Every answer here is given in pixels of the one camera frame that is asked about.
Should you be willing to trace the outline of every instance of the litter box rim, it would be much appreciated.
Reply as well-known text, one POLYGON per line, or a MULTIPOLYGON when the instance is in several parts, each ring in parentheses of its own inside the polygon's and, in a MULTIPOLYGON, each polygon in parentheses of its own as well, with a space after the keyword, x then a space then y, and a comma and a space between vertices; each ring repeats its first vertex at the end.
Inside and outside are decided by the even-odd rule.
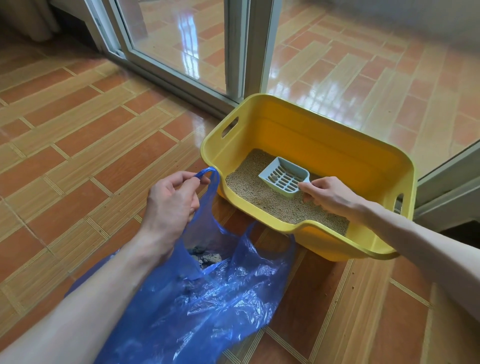
POLYGON ((238 208, 240 211, 246 213, 247 215, 253 217, 254 219, 258 220, 259 222, 265 224, 266 226, 268 226, 271 229, 276 230, 280 233, 295 234, 295 232, 300 231, 301 229, 303 229, 305 227, 313 227, 313 228, 320 229, 321 231, 325 232, 326 234, 330 235, 331 237, 340 240, 341 242, 351 246, 352 248, 355 248, 359 252, 362 252, 364 254, 365 258, 371 257, 371 258, 377 259, 377 260, 389 260, 389 259, 393 259, 393 258, 398 257, 400 254, 394 248, 392 248, 391 246, 389 246, 391 250, 386 251, 384 253, 378 253, 378 252, 372 251, 368 248, 365 248, 365 247, 357 244, 353 240, 337 233, 336 231, 330 229, 329 227, 321 224, 318 221, 304 220, 302 222, 299 222, 298 224, 291 224, 291 223, 282 221, 282 220, 276 218, 275 216, 269 214, 268 212, 263 211, 262 209, 255 206, 254 204, 248 202, 247 200, 243 199, 242 197, 238 196, 236 193, 234 193, 230 189, 230 187, 227 186, 226 176, 224 175, 222 170, 219 167, 217 167, 215 165, 215 163, 213 161, 211 161, 206 156, 206 152, 205 152, 206 147, 205 146, 207 145, 207 143, 209 143, 210 139, 213 136, 215 136, 216 134, 222 133, 223 130, 226 129, 228 127, 228 125, 230 125, 230 123, 235 119, 235 117, 236 117, 235 115, 238 113, 238 110, 244 104, 247 104, 248 102, 251 102, 252 99, 262 99, 262 98, 275 99, 275 102, 278 102, 280 104, 286 104, 286 105, 288 105, 288 107, 295 108, 301 114, 305 114, 305 115, 314 114, 318 117, 321 117, 321 118, 331 122, 332 123, 331 126, 334 127, 334 128, 341 129, 342 131, 345 131, 345 132, 350 133, 350 134, 357 135, 357 136, 362 137, 362 138, 370 139, 373 143, 381 144, 383 147, 389 149, 391 152, 393 152, 393 153, 399 155, 399 157, 403 158, 404 161, 409 164, 408 167, 411 168, 413 188, 412 188, 412 191, 409 193, 410 194, 409 198, 407 199, 407 201, 404 201, 404 203, 403 203, 403 207, 405 207, 405 209, 402 208, 402 215, 404 217, 408 218, 409 220, 412 220, 412 218, 413 218, 413 210, 414 210, 413 206, 415 204, 415 197, 416 197, 416 191, 417 191, 416 184, 415 184, 415 182, 417 181, 417 177, 416 177, 417 176, 417 171, 416 171, 416 168, 415 168, 415 164, 413 163, 413 160, 403 150, 397 148, 396 146, 394 146, 394 145, 392 145, 388 142, 373 138, 373 137, 371 137, 367 134, 364 134, 364 133, 362 133, 362 132, 360 132, 356 129, 349 128, 346 125, 342 125, 342 124, 336 122, 335 120, 333 120, 333 119, 331 119, 327 116, 315 114, 312 111, 306 110, 306 109, 304 109, 304 108, 302 108, 302 107, 300 107, 300 106, 298 106, 298 105, 296 105, 292 102, 283 100, 283 99, 281 99, 279 97, 276 97, 276 96, 273 96, 273 95, 262 94, 262 93, 253 94, 253 95, 250 95, 247 98, 245 98, 235 109, 233 109, 205 137, 205 139, 202 141, 202 144, 200 145, 200 155, 201 155, 202 159, 204 160, 204 162, 207 165, 214 167, 220 175, 220 185, 219 185, 219 190, 218 190, 219 194, 222 197, 224 197, 225 199, 227 199, 227 201, 229 201, 233 206, 238 208), (272 218, 272 219, 276 220, 275 221, 275 223, 276 223, 275 227, 273 227, 273 224, 271 224, 270 222, 267 222, 267 221, 265 221, 265 219, 260 218, 258 216, 259 214, 266 214, 267 219, 272 218))

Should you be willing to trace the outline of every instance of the yellow litter box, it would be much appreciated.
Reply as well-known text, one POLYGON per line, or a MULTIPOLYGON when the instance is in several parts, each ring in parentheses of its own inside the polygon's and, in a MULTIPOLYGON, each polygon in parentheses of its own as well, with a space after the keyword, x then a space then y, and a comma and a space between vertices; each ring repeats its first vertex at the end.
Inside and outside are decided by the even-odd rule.
POLYGON ((220 193, 232 205, 332 261, 392 259, 398 253, 366 227, 350 223, 346 236, 319 222, 283 222, 236 195, 226 184, 254 149, 285 158, 320 176, 337 176, 359 195, 389 210, 403 195, 401 214, 413 216, 413 162, 400 149, 275 96, 246 98, 203 141, 201 155, 221 176, 220 193))

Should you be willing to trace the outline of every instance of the hand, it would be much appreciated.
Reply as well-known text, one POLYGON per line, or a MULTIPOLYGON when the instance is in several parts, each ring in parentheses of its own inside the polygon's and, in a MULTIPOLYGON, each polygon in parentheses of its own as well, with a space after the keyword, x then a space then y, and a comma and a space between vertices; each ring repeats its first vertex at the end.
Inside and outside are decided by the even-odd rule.
POLYGON ((200 183, 209 184, 210 180, 205 176, 199 180, 194 175, 184 171, 173 173, 155 183, 148 192, 138 234, 154 243, 159 259, 170 257, 175 241, 200 207, 195 190, 200 183))
POLYGON ((304 202, 313 200, 314 204, 322 206, 328 212, 360 222, 361 211, 367 200, 358 196, 337 177, 323 177, 311 183, 300 182, 299 188, 303 191, 304 202))

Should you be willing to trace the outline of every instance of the litter scoop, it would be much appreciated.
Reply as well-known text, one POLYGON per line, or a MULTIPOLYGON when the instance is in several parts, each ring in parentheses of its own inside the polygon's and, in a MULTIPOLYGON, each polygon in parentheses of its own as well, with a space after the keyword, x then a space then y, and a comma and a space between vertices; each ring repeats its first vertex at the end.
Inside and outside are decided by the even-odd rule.
POLYGON ((305 168, 281 157, 276 157, 258 177, 287 198, 293 198, 299 191, 299 182, 310 182, 310 173, 305 168))

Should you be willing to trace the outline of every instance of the forearm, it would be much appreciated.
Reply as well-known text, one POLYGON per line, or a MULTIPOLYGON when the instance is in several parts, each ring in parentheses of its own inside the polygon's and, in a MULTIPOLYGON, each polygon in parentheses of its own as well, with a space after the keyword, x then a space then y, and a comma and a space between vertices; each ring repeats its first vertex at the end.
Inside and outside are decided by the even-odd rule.
POLYGON ((84 284, 0 354, 0 363, 92 363, 143 280, 158 263, 135 237, 84 284))
POLYGON ((367 202, 361 221, 480 320, 480 250, 367 202))

